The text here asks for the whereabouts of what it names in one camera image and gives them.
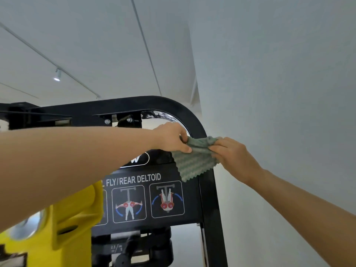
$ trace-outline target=black metal frame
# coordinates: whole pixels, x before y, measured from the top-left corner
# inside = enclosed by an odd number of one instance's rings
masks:
[[[108,124],[105,124],[103,119],[112,114],[123,116],[130,112],[137,116],[138,113],[152,110],[175,117],[193,138],[207,136],[200,121],[189,109],[174,100],[160,96],[116,98],[47,107],[38,107],[29,103],[0,103],[0,119],[9,121],[10,129],[53,126],[51,122],[63,119],[71,119],[71,126],[105,126]],[[203,216],[200,227],[206,266],[224,267],[228,263],[214,172],[209,170],[198,176],[198,180]]]

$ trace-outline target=gym machine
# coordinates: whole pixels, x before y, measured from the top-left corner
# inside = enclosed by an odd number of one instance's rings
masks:
[[[113,123],[140,128],[150,118],[179,122],[194,138],[207,136],[191,111],[158,96],[47,107],[0,103],[0,119],[9,122],[9,130]],[[214,172],[183,183],[171,153],[150,150],[0,233],[0,266],[108,267],[118,254],[112,266],[166,267],[173,262],[171,226],[191,223],[201,228],[205,266],[227,266]],[[113,238],[133,231],[138,234]],[[140,255],[149,260],[131,263]]]

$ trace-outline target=ceiling light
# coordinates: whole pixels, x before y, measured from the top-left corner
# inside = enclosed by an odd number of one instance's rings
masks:
[[[55,81],[60,81],[61,70],[57,68],[56,76],[53,78]]]

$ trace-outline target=white ceiling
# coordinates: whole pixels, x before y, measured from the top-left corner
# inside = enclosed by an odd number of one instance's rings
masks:
[[[131,0],[0,0],[1,101],[55,105],[160,95],[160,87],[188,103],[188,0],[134,1],[153,66]],[[56,66],[70,76],[54,81]]]

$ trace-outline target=forearm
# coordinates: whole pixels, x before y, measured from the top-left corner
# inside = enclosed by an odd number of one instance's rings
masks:
[[[249,186],[331,266],[356,264],[356,216],[265,171]]]
[[[0,133],[0,232],[155,148],[152,130],[52,127]]]

